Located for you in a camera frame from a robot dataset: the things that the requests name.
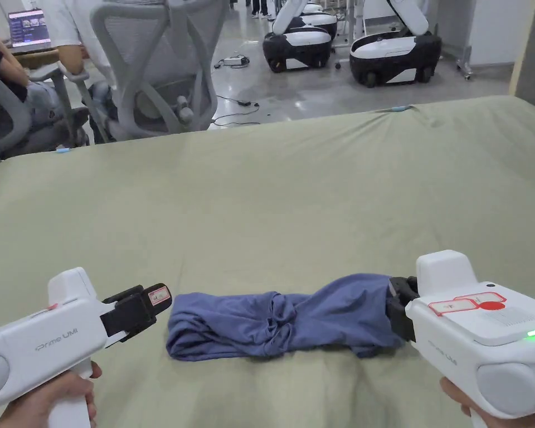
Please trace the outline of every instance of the blue cloth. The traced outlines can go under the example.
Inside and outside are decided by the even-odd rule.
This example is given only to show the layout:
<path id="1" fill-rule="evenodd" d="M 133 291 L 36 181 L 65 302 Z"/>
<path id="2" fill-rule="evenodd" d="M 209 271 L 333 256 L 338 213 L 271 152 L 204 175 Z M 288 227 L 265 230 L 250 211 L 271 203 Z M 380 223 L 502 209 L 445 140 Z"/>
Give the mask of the blue cloth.
<path id="1" fill-rule="evenodd" d="M 177 295 L 167 351 L 183 361 L 275 357 L 321 346 L 345 346 L 359 357 L 397 348 L 386 316 L 388 276 L 359 273 L 313 295 Z"/>

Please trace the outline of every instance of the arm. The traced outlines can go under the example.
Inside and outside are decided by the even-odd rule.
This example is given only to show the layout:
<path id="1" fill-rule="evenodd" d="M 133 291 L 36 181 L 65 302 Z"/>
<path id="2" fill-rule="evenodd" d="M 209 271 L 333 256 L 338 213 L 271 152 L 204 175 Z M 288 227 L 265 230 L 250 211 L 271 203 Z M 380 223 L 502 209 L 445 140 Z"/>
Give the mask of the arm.
<path id="1" fill-rule="evenodd" d="M 52 46 L 57 47 L 59 61 L 72 74 L 83 71 L 79 31 L 70 10 L 63 1 L 42 0 L 41 8 L 48 25 Z"/>
<path id="2" fill-rule="evenodd" d="M 2 51 L 0 51 L 0 77 L 23 87 L 28 86 L 30 82 L 24 69 L 11 64 Z"/>
<path id="3" fill-rule="evenodd" d="M 83 59 L 81 57 L 81 47 L 76 45 L 58 46 L 59 61 L 72 74 L 79 74 L 83 71 Z"/>
<path id="4" fill-rule="evenodd" d="M 2 40 L 0 40 L 0 53 L 2 54 L 0 77 L 14 81 L 22 86 L 28 86 L 29 80 L 24 67 L 10 53 L 9 49 L 2 43 Z"/>

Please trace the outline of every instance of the finger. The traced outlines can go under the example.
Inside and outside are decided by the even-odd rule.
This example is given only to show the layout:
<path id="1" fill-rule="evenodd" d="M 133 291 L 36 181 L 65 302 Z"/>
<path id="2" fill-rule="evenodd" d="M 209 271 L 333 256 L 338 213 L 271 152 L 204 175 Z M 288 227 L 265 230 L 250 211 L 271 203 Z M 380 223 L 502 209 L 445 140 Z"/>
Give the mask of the finger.
<path id="1" fill-rule="evenodd" d="M 472 410 L 467 406 L 461 405 L 461 412 L 469 418 L 472 417 Z"/>
<path id="2" fill-rule="evenodd" d="M 82 379 L 78 374 L 66 372 L 44 385 L 49 403 L 61 398 L 85 397 L 93 391 L 93 382 Z"/>
<path id="3" fill-rule="evenodd" d="M 97 407 L 95 406 L 95 404 L 87 404 L 87 413 L 90 415 L 90 421 L 93 421 L 97 416 Z"/>
<path id="4" fill-rule="evenodd" d="M 91 391 L 91 393 L 85 395 L 85 402 L 87 404 L 93 403 L 94 399 L 95 399 L 95 393 L 93 390 Z"/>
<path id="5" fill-rule="evenodd" d="M 93 374 L 91 375 L 91 378 L 97 379 L 98 377 L 101 377 L 101 375 L 103 374 L 103 371 L 101 370 L 101 367 L 99 367 L 99 365 L 95 361 L 91 362 L 91 367 L 93 369 Z"/>
<path id="6" fill-rule="evenodd" d="M 448 395 L 448 397 L 450 397 L 452 400 L 458 402 L 459 404 L 463 404 L 466 407 L 478 408 L 478 405 L 474 403 L 471 398 L 465 395 L 460 388 L 450 382 L 448 378 L 442 378 L 440 380 L 440 386 L 446 395 Z"/>

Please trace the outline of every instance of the cable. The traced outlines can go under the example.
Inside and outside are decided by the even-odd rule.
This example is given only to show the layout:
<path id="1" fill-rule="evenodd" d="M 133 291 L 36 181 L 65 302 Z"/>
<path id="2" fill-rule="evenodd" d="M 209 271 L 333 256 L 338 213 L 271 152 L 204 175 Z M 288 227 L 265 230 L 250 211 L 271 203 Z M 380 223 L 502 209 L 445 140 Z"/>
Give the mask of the cable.
<path id="1" fill-rule="evenodd" d="M 239 54 L 237 56 L 233 56 L 233 57 L 236 57 L 236 58 L 241 58 L 242 59 L 242 64 L 239 65 L 239 66 L 225 66 L 225 67 L 229 67 L 231 69 L 245 69 L 246 67 L 249 67 L 250 65 L 250 58 L 248 58 L 246 55 L 242 55 L 242 54 Z M 214 68 L 216 70 L 218 70 L 220 67 L 222 67 L 224 65 L 224 60 L 225 59 L 221 59 L 219 62 L 217 62 L 215 65 L 214 65 Z"/>
<path id="2" fill-rule="evenodd" d="M 257 111 L 260 110 L 260 104 L 257 103 L 257 102 L 254 102 L 254 101 L 242 101 L 242 100 L 239 100 L 239 99 L 234 99 L 234 98 L 228 98 L 226 96 L 222 96 L 222 95 L 216 95 L 218 98 L 222 98 L 222 99 L 225 99 L 227 101 L 232 101 L 234 103 L 238 103 L 238 105 L 241 105 L 241 106 L 250 106 L 250 105 L 253 105 L 255 107 L 254 110 L 252 111 L 248 111 L 246 113 L 231 113 L 231 114 L 228 114 L 228 115 L 223 115 L 223 116 L 219 116 L 215 119 L 212 119 L 212 123 L 214 123 L 214 125 L 216 126 L 228 126 L 228 125 L 260 125 L 260 122 L 228 122 L 228 123 L 216 123 L 217 120 L 219 119 L 223 119 L 223 118 L 228 118 L 230 116 L 248 116 L 248 115 L 251 115 L 253 113 L 256 113 Z"/>

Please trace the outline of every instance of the gray floor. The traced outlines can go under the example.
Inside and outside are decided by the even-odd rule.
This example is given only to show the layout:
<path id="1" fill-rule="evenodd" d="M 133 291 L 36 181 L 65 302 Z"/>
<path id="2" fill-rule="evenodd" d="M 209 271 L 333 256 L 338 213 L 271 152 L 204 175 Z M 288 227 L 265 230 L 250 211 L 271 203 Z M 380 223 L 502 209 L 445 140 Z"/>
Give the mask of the gray floor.
<path id="1" fill-rule="evenodd" d="M 348 49 L 337 50 L 330 64 L 320 70 L 289 71 L 273 74 L 264 59 L 262 41 L 271 24 L 253 20 L 243 0 L 230 10 L 214 55 L 214 63 L 221 58 L 243 54 L 250 58 L 250 66 L 244 69 L 222 67 L 213 71 L 216 92 L 228 98 L 256 101 L 260 109 L 246 116 L 220 119 L 218 123 L 259 122 L 315 118 L 345 113 L 357 113 L 391 106 L 428 103 L 452 99 L 500 95 L 508 92 L 511 67 L 497 67 L 480 71 L 466 81 L 456 71 L 451 58 L 444 58 L 429 84 L 396 85 L 367 89 L 359 85 L 351 75 L 348 64 L 336 70 L 333 63 L 348 57 Z M 378 32 L 369 28 L 369 33 Z M 88 67 L 92 81 L 101 78 Z M 75 88 L 69 90 L 74 103 L 79 103 Z M 230 113 L 247 113 L 253 108 L 219 99 L 217 117 Z"/>

